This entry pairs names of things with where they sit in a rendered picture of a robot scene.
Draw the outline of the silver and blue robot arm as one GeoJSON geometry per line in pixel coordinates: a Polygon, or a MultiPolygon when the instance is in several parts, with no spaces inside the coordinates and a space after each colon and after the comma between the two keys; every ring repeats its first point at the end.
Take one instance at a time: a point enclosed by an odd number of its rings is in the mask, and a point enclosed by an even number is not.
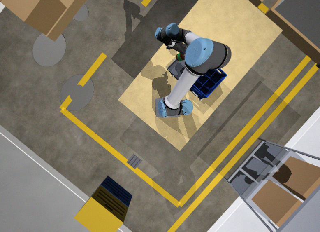
{"type": "Polygon", "coordinates": [[[188,45],[185,52],[185,69],[164,100],[158,102],[161,116],[189,115],[193,110],[190,100],[182,100],[199,76],[204,76],[209,69],[221,69],[231,59],[231,49],[223,43],[202,38],[191,31],[179,28],[176,23],[166,28],[157,28],[155,38],[168,45],[177,40],[188,45]]]}

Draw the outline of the blue plastic crate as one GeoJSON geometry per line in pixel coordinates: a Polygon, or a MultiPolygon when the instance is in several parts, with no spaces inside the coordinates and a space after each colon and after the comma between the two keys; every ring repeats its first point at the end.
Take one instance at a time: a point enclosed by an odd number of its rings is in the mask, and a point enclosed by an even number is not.
{"type": "Polygon", "coordinates": [[[214,89],[227,77],[227,74],[218,69],[220,72],[214,69],[209,69],[204,76],[199,76],[196,82],[190,88],[194,91],[200,99],[207,98],[214,89]]]}

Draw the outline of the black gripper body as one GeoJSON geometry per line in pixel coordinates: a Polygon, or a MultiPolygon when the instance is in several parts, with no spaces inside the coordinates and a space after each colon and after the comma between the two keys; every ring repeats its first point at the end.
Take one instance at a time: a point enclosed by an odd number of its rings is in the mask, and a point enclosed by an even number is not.
{"type": "Polygon", "coordinates": [[[185,52],[187,50],[188,45],[177,41],[177,40],[172,40],[170,41],[170,43],[168,45],[165,44],[166,49],[170,50],[170,49],[174,49],[176,51],[178,51],[180,54],[185,55],[185,52]]]}

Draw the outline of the brown bottle with green label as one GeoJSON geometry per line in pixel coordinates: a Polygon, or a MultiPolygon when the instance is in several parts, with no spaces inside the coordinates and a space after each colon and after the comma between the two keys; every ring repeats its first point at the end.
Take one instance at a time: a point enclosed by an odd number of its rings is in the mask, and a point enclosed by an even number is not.
{"type": "Polygon", "coordinates": [[[180,53],[178,53],[178,54],[176,55],[176,59],[177,59],[178,61],[183,61],[183,60],[185,60],[185,56],[182,55],[182,54],[180,54],[180,53]]]}

